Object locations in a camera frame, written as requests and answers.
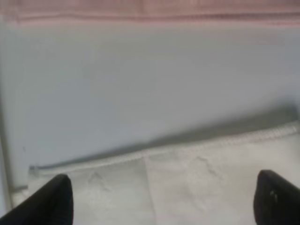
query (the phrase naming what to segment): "white towel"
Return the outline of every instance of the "white towel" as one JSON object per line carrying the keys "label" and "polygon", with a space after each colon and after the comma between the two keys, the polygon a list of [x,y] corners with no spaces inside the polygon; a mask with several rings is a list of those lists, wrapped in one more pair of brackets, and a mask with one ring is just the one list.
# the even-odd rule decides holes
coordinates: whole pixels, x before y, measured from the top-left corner
{"label": "white towel", "polygon": [[[74,192],[74,225],[255,225],[261,169],[300,187],[297,122],[241,135],[30,170],[29,193],[58,173]],[[19,202],[24,192],[13,197]]]}

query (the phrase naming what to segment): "towel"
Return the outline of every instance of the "towel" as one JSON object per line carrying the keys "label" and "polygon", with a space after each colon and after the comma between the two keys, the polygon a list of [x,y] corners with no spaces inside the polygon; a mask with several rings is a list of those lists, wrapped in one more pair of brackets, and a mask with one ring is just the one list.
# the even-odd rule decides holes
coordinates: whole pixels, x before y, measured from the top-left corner
{"label": "towel", "polygon": [[132,21],[272,21],[296,23],[299,0],[1,0],[13,21],[76,18]]}
{"label": "towel", "polygon": [[74,192],[74,224],[255,225],[253,197],[261,169],[300,187],[300,125],[166,145],[124,155],[31,168],[28,189],[66,173]]}

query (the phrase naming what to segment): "pink fabric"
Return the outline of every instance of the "pink fabric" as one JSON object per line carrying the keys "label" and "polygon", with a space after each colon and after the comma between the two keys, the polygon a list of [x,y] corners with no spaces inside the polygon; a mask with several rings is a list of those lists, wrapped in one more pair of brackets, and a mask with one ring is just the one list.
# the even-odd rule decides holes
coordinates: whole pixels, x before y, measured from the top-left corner
{"label": "pink fabric", "polygon": [[297,21],[300,0],[0,0],[5,18]]}

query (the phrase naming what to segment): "white wall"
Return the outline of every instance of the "white wall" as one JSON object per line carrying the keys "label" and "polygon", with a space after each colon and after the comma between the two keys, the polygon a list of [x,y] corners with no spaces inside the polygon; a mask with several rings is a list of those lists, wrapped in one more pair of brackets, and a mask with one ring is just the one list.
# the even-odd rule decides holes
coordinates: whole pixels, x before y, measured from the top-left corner
{"label": "white wall", "polygon": [[300,29],[0,25],[13,185],[91,155],[262,110],[300,87]]}

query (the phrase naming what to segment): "pink towel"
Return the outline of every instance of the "pink towel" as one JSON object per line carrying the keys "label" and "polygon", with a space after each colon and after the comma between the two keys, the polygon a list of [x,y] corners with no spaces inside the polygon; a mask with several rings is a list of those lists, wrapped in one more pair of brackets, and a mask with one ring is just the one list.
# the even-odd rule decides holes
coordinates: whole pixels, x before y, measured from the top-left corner
{"label": "pink towel", "polygon": [[0,0],[14,21],[77,18],[133,21],[298,22],[300,0]]}

